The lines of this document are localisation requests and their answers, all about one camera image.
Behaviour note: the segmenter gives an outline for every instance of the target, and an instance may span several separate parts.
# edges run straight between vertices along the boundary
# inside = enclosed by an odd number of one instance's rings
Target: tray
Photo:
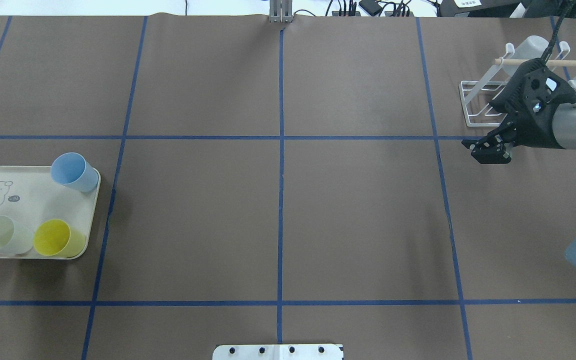
[[[34,248],[19,255],[0,253],[0,259],[73,260],[88,247],[99,184],[89,193],[62,186],[50,176],[50,166],[0,166],[0,215],[35,231],[50,219],[63,219],[86,237],[83,250],[73,257],[44,256]]]

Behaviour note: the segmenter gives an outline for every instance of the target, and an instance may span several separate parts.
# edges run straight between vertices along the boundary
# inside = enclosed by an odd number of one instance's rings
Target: black power adapter
[[[361,0],[359,6],[370,16],[375,16],[382,12],[382,7],[375,0]]]

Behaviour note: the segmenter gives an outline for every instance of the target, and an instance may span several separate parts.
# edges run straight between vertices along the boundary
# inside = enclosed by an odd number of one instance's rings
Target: blue cup
[[[52,180],[64,187],[80,192],[91,192],[99,184],[99,174],[77,152],[60,155],[50,167]]]

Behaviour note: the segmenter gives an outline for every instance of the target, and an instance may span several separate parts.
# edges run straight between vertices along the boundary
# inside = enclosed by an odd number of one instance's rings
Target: table surface
[[[0,165],[75,151],[102,175],[80,258],[0,260],[0,359],[576,359],[576,151],[460,144],[487,129],[459,82],[551,31],[0,16]],[[576,59],[576,20],[559,34]]]

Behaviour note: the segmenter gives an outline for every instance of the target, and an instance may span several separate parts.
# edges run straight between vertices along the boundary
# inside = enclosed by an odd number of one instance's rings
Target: cup
[[[50,166],[52,180],[80,192],[91,192],[99,184],[99,174],[80,153],[67,152]]]
[[[7,216],[0,216],[0,253],[23,254],[32,247],[32,230]]]
[[[62,219],[50,219],[37,228],[32,239],[34,250],[44,256],[71,258],[86,245],[86,236]]]

